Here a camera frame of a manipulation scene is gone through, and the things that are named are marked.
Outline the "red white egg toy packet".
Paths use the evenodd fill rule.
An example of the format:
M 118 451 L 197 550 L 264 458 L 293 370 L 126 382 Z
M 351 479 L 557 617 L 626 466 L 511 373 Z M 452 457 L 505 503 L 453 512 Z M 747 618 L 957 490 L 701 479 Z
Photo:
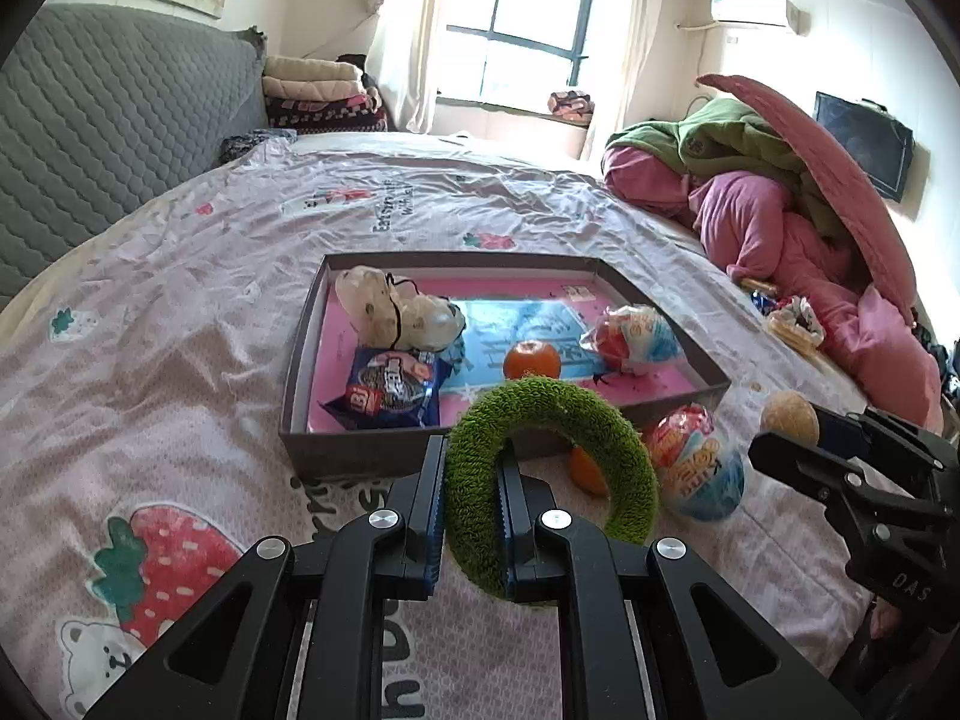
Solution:
M 652 305 L 605 309 L 579 346 L 599 356 L 609 371 L 636 377 L 686 361 L 674 328 Z

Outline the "window with dark frame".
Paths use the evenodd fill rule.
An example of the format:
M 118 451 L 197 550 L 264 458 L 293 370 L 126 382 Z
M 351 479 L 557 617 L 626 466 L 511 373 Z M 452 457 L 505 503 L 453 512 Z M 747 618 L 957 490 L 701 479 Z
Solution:
M 446 0 L 438 96 L 544 112 L 579 83 L 594 0 Z

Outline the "blue Oreo cookie packet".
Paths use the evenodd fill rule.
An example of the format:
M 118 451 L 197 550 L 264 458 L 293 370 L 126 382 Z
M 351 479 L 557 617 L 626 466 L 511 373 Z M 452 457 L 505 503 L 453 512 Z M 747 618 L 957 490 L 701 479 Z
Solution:
M 343 394 L 320 408 L 348 431 L 439 426 L 439 390 L 451 371 L 430 351 L 360 346 Z

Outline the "orange tangerine near box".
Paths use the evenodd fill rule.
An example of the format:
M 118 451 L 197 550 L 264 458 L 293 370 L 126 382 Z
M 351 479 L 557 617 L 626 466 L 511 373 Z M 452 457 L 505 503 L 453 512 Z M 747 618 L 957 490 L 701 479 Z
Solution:
M 607 497 L 608 488 L 599 465 L 581 447 L 574 447 L 568 457 L 568 476 L 576 488 L 594 497 Z

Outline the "cream curtain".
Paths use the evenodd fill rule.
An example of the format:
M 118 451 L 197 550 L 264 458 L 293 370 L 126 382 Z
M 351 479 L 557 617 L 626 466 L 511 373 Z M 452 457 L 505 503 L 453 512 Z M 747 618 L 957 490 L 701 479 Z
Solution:
M 664 0 L 594 0 L 587 27 L 584 89 L 594 112 L 581 160 L 601 162 L 605 144 L 619 132 L 635 99 L 636 85 L 656 39 Z
M 376 29 L 366 71 L 400 132 L 430 132 L 438 96 L 444 0 L 373 0 Z

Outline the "left cream curtain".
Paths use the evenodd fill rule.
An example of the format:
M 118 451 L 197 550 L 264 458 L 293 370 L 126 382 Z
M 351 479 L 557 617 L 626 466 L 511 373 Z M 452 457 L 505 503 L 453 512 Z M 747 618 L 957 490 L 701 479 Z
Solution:
M 430 132 L 438 96 L 444 0 L 373 0 L 376 29 L 366 71 L 400 132 Z

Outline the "wall mounted black television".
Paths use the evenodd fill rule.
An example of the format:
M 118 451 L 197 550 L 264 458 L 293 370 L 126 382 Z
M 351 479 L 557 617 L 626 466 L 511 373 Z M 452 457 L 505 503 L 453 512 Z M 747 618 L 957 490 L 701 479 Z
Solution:
M 884 199 L 901 202 L 913 162 L 911 128 L 871 99 L 851 103 L 823 91 L 815 95 L 814 117 L 866 172 Z

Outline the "right cream curtain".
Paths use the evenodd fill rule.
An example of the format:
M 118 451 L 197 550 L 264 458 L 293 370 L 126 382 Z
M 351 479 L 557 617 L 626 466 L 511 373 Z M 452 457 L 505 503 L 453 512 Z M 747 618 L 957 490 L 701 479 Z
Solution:
M 664 0 L 594 0 L 587 27 L 584 89 L 594 112 L 581 160 L 601 162 L 605 144 L 619 132 L 635 99 L 636 85 L 656 39 Z

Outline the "cream fabric scrunchie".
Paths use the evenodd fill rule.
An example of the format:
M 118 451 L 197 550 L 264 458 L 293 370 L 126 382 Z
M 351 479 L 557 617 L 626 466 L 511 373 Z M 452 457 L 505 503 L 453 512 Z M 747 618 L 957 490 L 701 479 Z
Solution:
M 466 330 L 459 305 L 390 271 L 353 266 L 335 278 L 334 289 L 361 346 L 441 353 Z

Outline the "orange tangerine front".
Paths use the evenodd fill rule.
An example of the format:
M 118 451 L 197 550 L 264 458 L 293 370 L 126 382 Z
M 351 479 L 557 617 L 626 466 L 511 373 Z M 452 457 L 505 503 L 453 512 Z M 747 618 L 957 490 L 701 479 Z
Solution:
M 527 376 L 558 379 L 562 375 L 562 358 L 553 344 L 540 340 L 524 340 L 513 344 L 503 359 L 503 376 L 517 380 Z

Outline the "dark patterned cloth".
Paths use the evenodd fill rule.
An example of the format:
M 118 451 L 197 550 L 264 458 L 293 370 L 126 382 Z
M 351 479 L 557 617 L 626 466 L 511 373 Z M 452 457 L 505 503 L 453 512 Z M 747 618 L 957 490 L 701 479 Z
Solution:
M 254 128 L 249 132 L 239 135 L 229 135 L 224 138 L 218 151 L 218 166 L 223 166 L 231 161 L 239 160 L 244 154 L 257 148 L 261 143 L 268 140 L 285 140 L 285 142 L 296 142 L 298 134 L 292 128 Z

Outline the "orange tangerine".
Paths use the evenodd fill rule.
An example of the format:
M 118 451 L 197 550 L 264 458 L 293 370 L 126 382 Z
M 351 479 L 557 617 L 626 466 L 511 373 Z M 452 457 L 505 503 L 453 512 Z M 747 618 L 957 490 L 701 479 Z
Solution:
M 568 476 L 576 488 L 594 497 L 607 497 L 608 488 L 599 465 L 581 447 L 574 447 L 568 457 Z
M 527 376 L 558 379 L 562 375 L 562 358 L 553 344 L 540 340 L 524 340 L 513 344 L 503 359 L 503 376 L 517 380 Z

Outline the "snack wrappers pile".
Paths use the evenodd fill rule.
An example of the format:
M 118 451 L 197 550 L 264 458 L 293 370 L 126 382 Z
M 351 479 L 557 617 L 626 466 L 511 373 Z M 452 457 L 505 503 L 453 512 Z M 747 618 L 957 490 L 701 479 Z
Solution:
M 812 304 L 802 296 L 783 296 L 776 284 L 742 278 L 740 288 L 765 317 L 766 330 L 804 356 L 812 356 L 827 338 Z

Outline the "beige walnut ball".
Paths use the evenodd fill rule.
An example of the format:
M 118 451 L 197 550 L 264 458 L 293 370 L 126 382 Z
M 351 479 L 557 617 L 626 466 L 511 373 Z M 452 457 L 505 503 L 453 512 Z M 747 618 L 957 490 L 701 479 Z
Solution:
M 760 429 L 784 434 L 811 447 L 815 447 L 820 439 L 817 411 L 807 398 L 793 390 L 781 390 L 766 399 L 761 410 Z

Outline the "folded blankets stack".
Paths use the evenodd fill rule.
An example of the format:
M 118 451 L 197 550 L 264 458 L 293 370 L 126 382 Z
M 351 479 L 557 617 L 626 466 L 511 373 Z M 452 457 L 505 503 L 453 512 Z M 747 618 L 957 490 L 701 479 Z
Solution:
M 262 94 L 268 123 L 299 135 L 392 130 L 379 86 L 355 62 L 268 55 Z

